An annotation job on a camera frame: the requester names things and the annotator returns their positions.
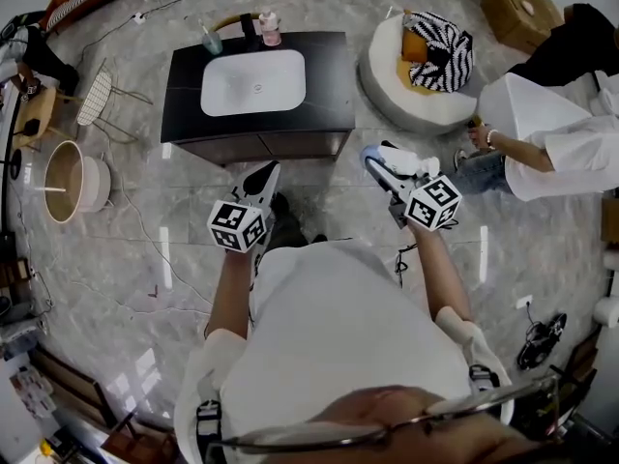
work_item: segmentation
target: marble floor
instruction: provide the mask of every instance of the marble floor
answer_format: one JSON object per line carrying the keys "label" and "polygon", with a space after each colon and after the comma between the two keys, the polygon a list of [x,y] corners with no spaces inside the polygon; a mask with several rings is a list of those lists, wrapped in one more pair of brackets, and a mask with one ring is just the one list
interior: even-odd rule
{"label": "marble floor", "polygon": [[[477,67],[490,82],[525,56],[496,42],[479,4],[480,0],[184,0],[148,14],[143,24],[127,23],[89,46],[80,62],[85,45],[136,11],[159,5],[116,0],[52,37],[50,46],[59,56],[79,64],[78,96],[85,94],[105,60],[118,87],[142,92],[154,106],[129,99],[110,103],[105,113],[110,121],[136,132],[138,143],[110,145],[99,131],[78,132],[84,153],[103,157],[111,168],[113,208],[64,226],[51,221],[42,194],[33,188],[43,183],[46,161],[60,142],[54,137],[44,141],[41,153],[26,154],[20,179],[11,184],[11,226],[55,302],[48,314],[46,347],[99,380],[119,416],[137,406],[143,416],[171,424],[185,362],[208,318],[223,257],[208,236],[206,218],[213,200],[225,193],[242,168],[224,170],[159,141],[172,52],[199,43],[199,18],[212,23],[268,6],[280,15],[282,31],[345,31],[352,68],[372,29],[390,10],[433,11],[474,36]],[[571,85],[563,93],[586,104],[590,87]],[[449,163],[456,147],[467,146],[466,137],[463,130],[440,138],[398,130],[374,111],[358,85],[354,101],[357,129],[339,161],[285,161],[282,190],[308,236],[324,232],[330,238],[361,239],[392,269],[397,250],[411,237],[393,224],[387,196],[364,174],[359,151],[389,139]],[[71,104],[64,106],[56,125],[77,132],[74,115]],[[122,189],[141,213],[143,227]],[[501,193],[468,197],[457,216],[460,225],[444,232],[477,320],[515,377],[520,376],[515,358],[529,325],[525,310],[514,308],[518,298],[534,297],[534,319],[547,320],[558,310],[569,314],[554,363],[563,363],[592,328],[593,304],[606,288],[600,199],[600,194],[590,194],[523,204]],[[169,256],[172,270],[160,252]],[[405,260],[410,270],[404,286],[411,298],[422,302],[424,283],[416,253],[408,253]],[[40,280],[33,282],[33,293],[43,307],[47,293]]]}

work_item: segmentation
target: white shirt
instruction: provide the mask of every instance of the white shirt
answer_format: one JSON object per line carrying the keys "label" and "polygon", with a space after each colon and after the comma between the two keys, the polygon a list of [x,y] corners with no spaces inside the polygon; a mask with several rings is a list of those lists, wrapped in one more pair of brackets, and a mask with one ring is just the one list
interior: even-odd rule
{"label": "white shirt", "polygon": [[269,252],[251,314],[255,330],[247,343],[216,331],[190,358],[197,366],[188,366],[174,416],[186,458],[192,451],[180,435],[194,438],[197,384],[205,375],[221,397],[224,437],[308,420],[363,388],[421,387],[446,398],[471,393],[460,347],[360,243]]}
{"label": "white shirt", "polygon": [[7,44],[0,47],[0,83],[17,75],[17,62],[23,59],[28,47],[28,29],[19,28]]}
{"label": "white shirt", "polygon": [[506,157],[505,177],[523,201],[619,186],[619,120],[614,115],[534,132],[524,140],[546,149],[554,172],[540,172]]}

